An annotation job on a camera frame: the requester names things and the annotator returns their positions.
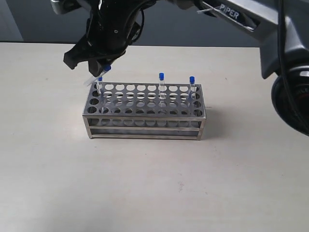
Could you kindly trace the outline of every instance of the robotic arm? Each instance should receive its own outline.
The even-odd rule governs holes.
[[[309,136],[309,0],[168,0],[181,9],[195,5],[221,18],[260,43],[262,77],[276,73],[273,105],[295,130]],[[99,76],[134,43],[143,29],[136,18],[156,0],[51,0],[57,14],[83,7],[90,12],[86,34],[64,55],[74,69],[87,61]]]

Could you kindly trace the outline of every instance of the blue cap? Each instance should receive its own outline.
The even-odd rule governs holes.
[[[163,81],[163,80],[164,80],[164,73],[161,72],[161,73],[159,74],[159,79],[160,79],[160,81]]]
[[[193,76],[190,76],[190,84],[194,84],[195,83],[195,78]]]
[[[111,65],[105,65],[104,67],[103,67],[103,70],[104,71],[106,71],[106,72],[108,72],[109,70],[111,70],[112,69],[112,67],[111,67]]]

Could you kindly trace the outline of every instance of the table surface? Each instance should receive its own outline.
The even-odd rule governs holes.
[[[130,47],[111,82],[202,84],[202,141],[89,139],[70,44],[0,43],[0,231],[309,228],[309,143],[277,116],[257,48]]]

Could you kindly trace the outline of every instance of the stainless steel test tube rack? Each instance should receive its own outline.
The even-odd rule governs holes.
[[[90,88],[83,119],[89,138],[200,140],[206,123],[201,85],[192,98],[189,85],[103,83]]]

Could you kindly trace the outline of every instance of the piper logo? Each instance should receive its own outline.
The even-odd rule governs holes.
[[[238,19],[239,12],[229,8],[228,6],[226,6],[224,4],[221,4],[219,10],[222,11],[227,16],[231,17],[231,18],[234,18],[236,20]]]

